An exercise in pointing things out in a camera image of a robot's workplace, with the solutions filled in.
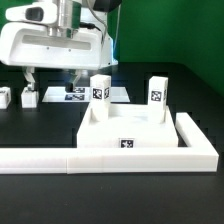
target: white bar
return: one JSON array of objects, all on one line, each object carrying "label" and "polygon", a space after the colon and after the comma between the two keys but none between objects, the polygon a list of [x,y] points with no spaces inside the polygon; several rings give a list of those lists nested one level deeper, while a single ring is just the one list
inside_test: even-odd
[{"label": "white bar", "polygon": [[66,173],[66,149],[0,149],[1,174]]},{"label": "white bar", "polygon": [[212,144],[187,113],[177,113],[176,129],[188,147],[211,147]]}]

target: black table surface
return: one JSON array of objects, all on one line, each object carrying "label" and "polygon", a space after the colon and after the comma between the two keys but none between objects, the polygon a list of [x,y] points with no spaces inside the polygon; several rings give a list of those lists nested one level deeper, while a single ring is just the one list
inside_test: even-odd
[{"label": "black table surface", "polygon": [[[0,223],[224,223],[224,98],[190,69],[175,63],[120,63],[94,72],[125,86],[131,103],[146,104],[148,79],[169,77],[173,119],[188,112],[219,153],[216,173],[0,175]],[[0,86],[12,102],[0,111],[0,147],[76,147],[88,103],[42,103],[48,86],[64,86],[69,72],[37,69],[37,109],[23,109],[21,68],[0,64]],[[78,86],[88,86],[84,76]]]}]

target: green wall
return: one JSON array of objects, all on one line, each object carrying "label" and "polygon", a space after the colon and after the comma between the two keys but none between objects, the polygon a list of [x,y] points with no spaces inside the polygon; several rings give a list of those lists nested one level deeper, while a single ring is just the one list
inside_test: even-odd
[{"label": "green wall", "polygon": [[[31,2],[1,0],[0,27],[7,7]],[[109,16],[113,37],[115,27],[116,10]],[[185,64],[224,96],[224,1],[123,0],[116,57]]]}]

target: small white cube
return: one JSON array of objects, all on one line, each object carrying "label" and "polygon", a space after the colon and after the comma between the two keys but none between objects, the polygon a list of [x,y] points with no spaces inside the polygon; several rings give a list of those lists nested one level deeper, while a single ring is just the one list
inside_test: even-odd
[{"label": "small white cube", "polygon": [[94,75],[90,79],[90,89],[92,118],[95,121],[107,120],[111,101],[111,77]]},{"label": "small white cube", "polygon": [[168,78],[153,76],[149,80],[148,105],[153,109],[165,110]]},{"label": "small white cube", "polygon": [[0,109],[7,109],[11,102],[11,90],[8,87],[0,88]]},{"label": "small white cube", "polygon": [[21,98],[23,108],[36,108],[39,100],[39,92],[30,91],[27,87],[25,87],[22,92]]}]

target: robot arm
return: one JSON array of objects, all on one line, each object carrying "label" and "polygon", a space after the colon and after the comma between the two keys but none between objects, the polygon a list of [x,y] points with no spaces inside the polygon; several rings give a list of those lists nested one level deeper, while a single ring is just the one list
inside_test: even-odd
[{"label": "robot arm", "polygon": [[[32,5],[10,8],[6,17],[12,22],[2,29],[0,59],[7,65],[63,69],[97,70],[116,64],[112,39],[107,34],[102,46],[105,28],[86,7],[98,10],[96,14],[106,23],[104,12],[120,3],[121,0],[38,0]],[[80,5],[76,15],[75,4]],[[81,21],[96,23],[99,29],[74,27],[74,21],[80,19],[78,14]]]}]

